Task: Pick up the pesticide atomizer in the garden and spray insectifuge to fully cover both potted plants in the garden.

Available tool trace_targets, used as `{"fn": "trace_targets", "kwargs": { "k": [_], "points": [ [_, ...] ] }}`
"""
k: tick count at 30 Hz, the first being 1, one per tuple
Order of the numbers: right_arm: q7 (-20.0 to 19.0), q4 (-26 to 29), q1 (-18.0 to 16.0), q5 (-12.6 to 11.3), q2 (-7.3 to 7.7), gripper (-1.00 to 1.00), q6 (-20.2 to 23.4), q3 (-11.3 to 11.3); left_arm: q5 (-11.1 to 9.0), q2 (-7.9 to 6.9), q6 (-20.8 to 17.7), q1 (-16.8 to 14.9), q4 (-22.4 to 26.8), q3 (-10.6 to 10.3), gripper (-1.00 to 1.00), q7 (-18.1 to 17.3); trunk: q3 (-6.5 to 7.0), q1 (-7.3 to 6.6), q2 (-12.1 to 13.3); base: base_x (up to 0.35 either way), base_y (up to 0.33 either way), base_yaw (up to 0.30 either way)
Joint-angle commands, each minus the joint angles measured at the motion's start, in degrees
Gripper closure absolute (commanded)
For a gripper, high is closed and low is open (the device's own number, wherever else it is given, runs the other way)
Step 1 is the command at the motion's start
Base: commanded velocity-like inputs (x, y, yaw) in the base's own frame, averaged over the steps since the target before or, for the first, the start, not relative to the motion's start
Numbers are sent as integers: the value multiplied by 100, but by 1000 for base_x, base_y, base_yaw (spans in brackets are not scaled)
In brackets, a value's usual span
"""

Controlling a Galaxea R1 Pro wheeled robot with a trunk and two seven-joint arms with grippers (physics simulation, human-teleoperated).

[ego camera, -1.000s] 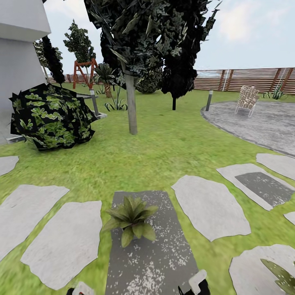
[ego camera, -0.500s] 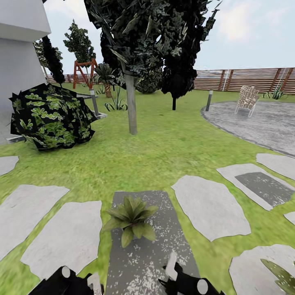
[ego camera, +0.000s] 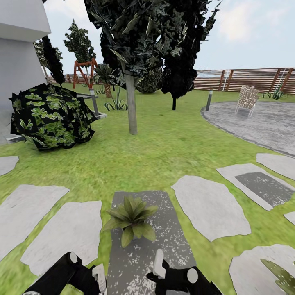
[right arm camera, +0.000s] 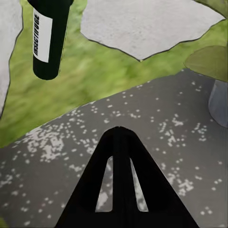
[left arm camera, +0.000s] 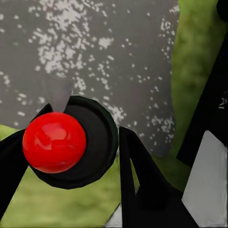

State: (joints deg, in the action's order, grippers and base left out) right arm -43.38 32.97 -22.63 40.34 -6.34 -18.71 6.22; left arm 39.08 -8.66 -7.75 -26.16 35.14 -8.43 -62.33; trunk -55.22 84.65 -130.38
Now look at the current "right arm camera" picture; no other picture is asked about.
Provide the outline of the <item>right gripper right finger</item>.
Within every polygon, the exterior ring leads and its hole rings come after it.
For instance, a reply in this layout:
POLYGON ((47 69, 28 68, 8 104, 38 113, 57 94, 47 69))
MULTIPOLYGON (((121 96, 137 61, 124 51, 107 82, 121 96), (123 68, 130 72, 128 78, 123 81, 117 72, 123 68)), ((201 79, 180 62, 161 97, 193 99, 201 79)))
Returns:
POLYGON ((120 127, 126 228, 199 228, 138 135, 120 127), (132 159, 149 212, 137 207, 132 159))

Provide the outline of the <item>insectifuge atomizer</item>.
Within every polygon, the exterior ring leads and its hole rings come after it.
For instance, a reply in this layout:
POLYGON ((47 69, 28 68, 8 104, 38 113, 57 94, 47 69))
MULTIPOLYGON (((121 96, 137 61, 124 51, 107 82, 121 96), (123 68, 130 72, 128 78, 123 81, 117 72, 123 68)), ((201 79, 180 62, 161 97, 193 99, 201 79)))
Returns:
POLYGON ((43 80, 58 76, 71 0, 38 0, 33 10, 33 70, 43 80))

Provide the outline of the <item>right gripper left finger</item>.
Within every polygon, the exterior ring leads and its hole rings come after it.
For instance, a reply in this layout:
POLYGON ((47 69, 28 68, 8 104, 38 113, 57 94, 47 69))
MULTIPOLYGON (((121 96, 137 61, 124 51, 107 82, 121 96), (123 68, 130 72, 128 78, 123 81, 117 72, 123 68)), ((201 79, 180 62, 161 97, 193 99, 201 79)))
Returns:
POLYGON ((120 127, 109 129, 102 135, 55 228, 126 228, 120 127), (111 156, 113 210, 95 212, 106 164, 111 156))

